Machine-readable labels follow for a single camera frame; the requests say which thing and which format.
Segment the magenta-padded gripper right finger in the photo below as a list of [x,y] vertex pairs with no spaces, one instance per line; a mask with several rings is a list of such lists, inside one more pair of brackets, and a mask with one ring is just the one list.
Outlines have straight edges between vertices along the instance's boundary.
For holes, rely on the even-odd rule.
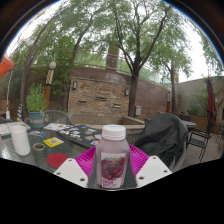
[[125,188],[140,188],[167,175],[169,168],[157,156],[148,156],[137,147],[130,145],[130,162],[125,177]]

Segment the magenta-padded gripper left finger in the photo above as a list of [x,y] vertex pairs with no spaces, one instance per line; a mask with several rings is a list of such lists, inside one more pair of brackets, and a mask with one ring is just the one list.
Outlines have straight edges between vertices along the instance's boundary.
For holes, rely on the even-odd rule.
[[66,159],[54,174],[78,186],[98,189],[95,147],[88,149],[76,159]]

